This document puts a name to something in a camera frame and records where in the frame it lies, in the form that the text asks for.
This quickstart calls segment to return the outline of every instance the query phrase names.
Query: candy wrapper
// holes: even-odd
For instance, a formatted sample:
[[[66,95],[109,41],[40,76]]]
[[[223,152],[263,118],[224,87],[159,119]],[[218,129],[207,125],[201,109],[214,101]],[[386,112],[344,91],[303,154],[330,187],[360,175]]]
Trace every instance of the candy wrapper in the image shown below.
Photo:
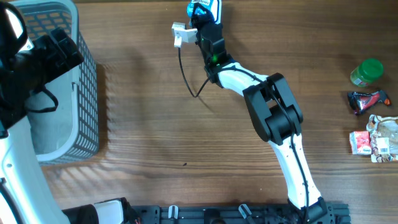
[[[372,162],[398,161],[398,117],[371,115],[366,129],[371,138]]]
[[[350,107],[354,110],[355,115],[364,114],[366,110],[374,106],[376,103],[384,103],[391,105],[386,92],[379,90],[375,93],[357,93],[350,92],[347,94]]]
[[[368,131],[354,131],[349,134],[349,143],[353,155],[366,155],[372,154],[371,140]]]

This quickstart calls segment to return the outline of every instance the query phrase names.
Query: plastic jar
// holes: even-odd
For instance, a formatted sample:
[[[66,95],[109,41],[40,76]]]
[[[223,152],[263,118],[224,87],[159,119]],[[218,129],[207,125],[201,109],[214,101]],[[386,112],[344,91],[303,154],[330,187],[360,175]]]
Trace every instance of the plastic jar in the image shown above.
[[[366,87],[378,80],[384,72],[383,64],[374,58],[366,59],[351,72],[351,82],[359,87]]]

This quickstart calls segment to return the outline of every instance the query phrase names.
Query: blue object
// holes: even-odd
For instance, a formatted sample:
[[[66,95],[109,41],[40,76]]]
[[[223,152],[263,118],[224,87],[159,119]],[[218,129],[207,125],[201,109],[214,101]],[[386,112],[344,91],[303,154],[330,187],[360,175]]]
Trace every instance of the blue object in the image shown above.
[[[191,0],[191,2],[187,6],[187,14],[189,18],[192,17],[193,5],[197,2],[212,13],[216,24],[219,24],[221,22],[221,0]],[[196,15],[204,15],[205,13],[206,12],[204,12],[200,8],[197,8],[195,10]]]

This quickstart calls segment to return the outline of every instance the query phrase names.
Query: plastic basket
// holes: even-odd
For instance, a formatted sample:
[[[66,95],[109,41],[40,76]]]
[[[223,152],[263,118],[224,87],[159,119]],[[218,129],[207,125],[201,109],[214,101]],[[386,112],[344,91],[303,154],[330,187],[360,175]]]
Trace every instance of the plastic basket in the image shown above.
[[[46,84],[59,101],[56,112],[29,113],[32,140],[40,165],[81,161],[98,152],[97,74],[93,57],[79,32],[78,11],[70,0],[15,1],[25,16],[32,40],[61,27],[78,45],[85,61]],[[53,103],[43,93],[27,102],[31,108]]]

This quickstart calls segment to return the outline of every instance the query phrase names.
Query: green bottle cap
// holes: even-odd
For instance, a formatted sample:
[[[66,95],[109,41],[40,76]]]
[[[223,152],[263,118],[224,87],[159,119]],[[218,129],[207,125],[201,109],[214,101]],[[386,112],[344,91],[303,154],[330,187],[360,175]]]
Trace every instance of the green bottle cap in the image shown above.
[[[374,81],[380,78],[383,74],[383,64],[374,58],[366,59],[359,66],[359,73],[365,79],[369,81]]]

